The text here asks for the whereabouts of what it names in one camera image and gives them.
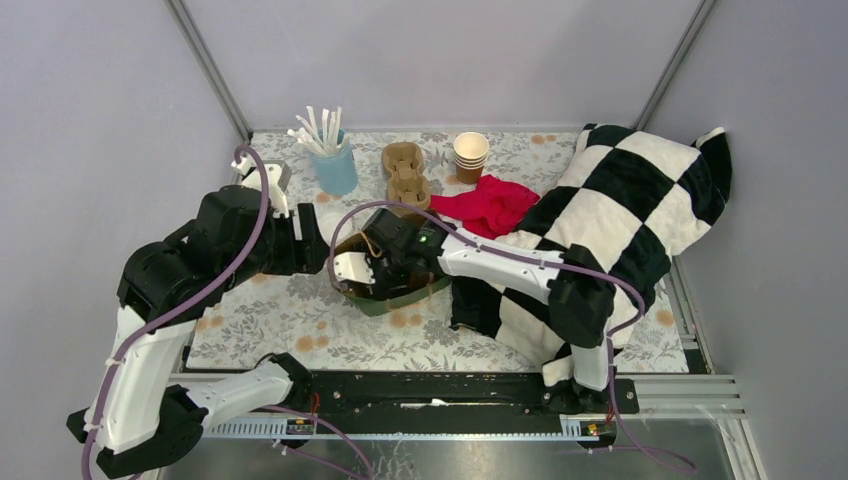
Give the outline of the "green brown paper bag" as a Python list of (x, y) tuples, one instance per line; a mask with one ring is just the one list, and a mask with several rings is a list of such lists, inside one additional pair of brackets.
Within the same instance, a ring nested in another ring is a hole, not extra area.
[(384, 255), (361, 232), (351, 235), (345, 241), (339, 241), (335, 245), (333, 258), (336, 254), (349, 251), (365, 252), (369, 255), (375, 283), (366, 285), (336, 279), (338, 284), (335, 289), (369, 317), (411, 306), (446, 289), (451, 283), (447, 276), (405, 271), (393, 265), (393, 258)]

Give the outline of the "brown cardboard cup carrier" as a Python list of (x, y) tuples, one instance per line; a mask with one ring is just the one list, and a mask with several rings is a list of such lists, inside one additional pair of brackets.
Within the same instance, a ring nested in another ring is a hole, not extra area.
[(431, 188), (424, 176), (424, 157), (419, 145), (396, 142), (386, 145), (381, 153), (387, 177), (386, 199), (426, 210), (431, 202)]

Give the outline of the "stack of brown paper cups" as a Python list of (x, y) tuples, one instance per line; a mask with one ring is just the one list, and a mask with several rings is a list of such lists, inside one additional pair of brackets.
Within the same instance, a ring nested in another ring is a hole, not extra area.
[(488, 139), (478, 132), (464, 132), (454, 140), (453, 150), (457, 179), (464, 184), (476, 184), (488, 159)]

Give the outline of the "white plastic cup lid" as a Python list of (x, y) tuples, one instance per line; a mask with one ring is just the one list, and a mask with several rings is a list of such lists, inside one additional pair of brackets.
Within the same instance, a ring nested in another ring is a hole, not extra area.
[[(345, 214), (339, 210), (327, 210), (317, 215), (319, 231), (321, 237), (327, 245), (331, 243), (334, 232), (341, 223), (344, 216)], [(353, 234), (353, 232), (354, 229), (352, 227), (352, 224), (350, 221), (348, 221), (339, 230), (337, 239), (339, 241), (345, 241)]]

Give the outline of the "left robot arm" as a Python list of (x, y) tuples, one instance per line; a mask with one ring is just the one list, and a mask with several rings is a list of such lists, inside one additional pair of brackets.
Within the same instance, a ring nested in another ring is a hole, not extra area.
[(257, 275), (316, 274), (328, 247), (314, 206), (279, 214), (260, 190), (229, 185), (197, 216), (127, 260), (113, 351), (93, 404), (67, 418), (83, 471), (121, 479), (183, 458), (212, 426), (252, 410), (312, 400), (311, 373), (288, 353), (208, 387), (171, 384), (184, 343), (224, 294)]

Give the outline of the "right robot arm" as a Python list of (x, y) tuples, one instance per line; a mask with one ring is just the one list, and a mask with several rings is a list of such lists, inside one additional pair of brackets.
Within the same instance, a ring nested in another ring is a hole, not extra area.
[(379, 293), (413, 274), (468, 278), (502, 286), (541, 304), (546, 327), (569, 347), (573, 396), (583, 410), (597, 412), (613, 398), (612, 341), (608, 319), (616, 280), (582, 247), (566, 252), (522, 249), (481, 238), (424, 213), (423, 223), (375, 203), (361, 231), (362, 252), (330, 247), (332, 281), (370, 286)]

